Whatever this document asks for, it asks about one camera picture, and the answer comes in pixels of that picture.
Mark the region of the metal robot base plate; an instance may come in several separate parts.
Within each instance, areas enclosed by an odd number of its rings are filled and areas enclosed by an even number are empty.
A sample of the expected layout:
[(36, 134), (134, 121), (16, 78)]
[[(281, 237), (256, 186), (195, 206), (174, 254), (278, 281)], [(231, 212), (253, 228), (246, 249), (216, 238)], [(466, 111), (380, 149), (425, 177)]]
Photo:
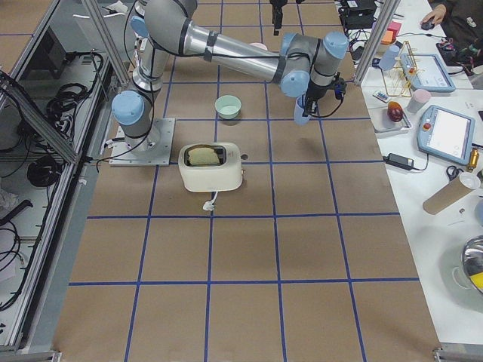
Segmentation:
[(149, 136), (134, 151), (130, 149), (136, 145), (133, 139), (114, 143), (109, 163), (114, 167), (168, 166), (174, 127), (174, 118), (156, 118)]

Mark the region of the person's hand on mouse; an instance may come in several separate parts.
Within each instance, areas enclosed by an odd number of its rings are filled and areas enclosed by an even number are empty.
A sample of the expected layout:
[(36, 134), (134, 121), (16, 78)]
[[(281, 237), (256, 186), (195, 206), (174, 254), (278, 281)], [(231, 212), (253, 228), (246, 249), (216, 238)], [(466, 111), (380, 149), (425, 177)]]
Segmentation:
[(436, 5), (421, 21), (420, 24), (431, 23), (433, 25), (440, 24), (447, 13), (447, 8), (443, 5)]

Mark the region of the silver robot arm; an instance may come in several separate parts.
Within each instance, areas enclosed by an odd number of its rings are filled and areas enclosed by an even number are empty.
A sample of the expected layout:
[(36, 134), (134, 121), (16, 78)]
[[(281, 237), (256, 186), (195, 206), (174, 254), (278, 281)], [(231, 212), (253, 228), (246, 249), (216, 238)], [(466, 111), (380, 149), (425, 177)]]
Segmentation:
[(170, 56), (198, 57), (277, 84), (285, 96), (297, 99), (305, 118), (317, 116), (318, 101), (329, 90), (344, 99), (346, 82), (338, 71), (348, 48), (343, 33), (324, 38), (286, 33), (273, 53), (197, 26), (192, 19), (197, 7), (196, 1), (147, 1), (144, 15), (130, 19), (133, 31), (147, 40), (146, 48), (129, 88), (112, 101), (129, 150), (144, 153), (157, 145), (154, 102)]

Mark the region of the pink cup behind arm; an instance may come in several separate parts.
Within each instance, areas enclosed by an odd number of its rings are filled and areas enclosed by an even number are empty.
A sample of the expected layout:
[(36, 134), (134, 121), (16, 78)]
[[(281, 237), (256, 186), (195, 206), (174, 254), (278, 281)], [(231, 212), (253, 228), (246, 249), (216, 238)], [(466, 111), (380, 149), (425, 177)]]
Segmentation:
[(265, 46), (265, 44), (259, 43), (259, 42), (253, 42), (253, 43), (251, 43), (251, 46), (254, 46), (256, 48), (262, 49), (264, 51), (267, 51), (268, 50), (268, 48), (267, 48), (267, 46)]

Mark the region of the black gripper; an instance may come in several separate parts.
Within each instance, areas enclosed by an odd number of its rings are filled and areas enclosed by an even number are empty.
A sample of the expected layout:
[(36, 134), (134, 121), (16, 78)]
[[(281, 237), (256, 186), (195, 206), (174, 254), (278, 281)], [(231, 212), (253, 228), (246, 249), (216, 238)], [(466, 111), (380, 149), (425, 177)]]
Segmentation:
[(346, 81), (341, 77), (335, 77), (330, 84), (324, 86), (310, 81), (308, 90), (303, 96), (303, 114), (316, 115), (318, 101), (325, 96), (327, 91), (333, 91), (335, 98), (340, 101), (339, 105), (329, 113), (329, 115), (333, 115), (342, 106), (346, 94)]

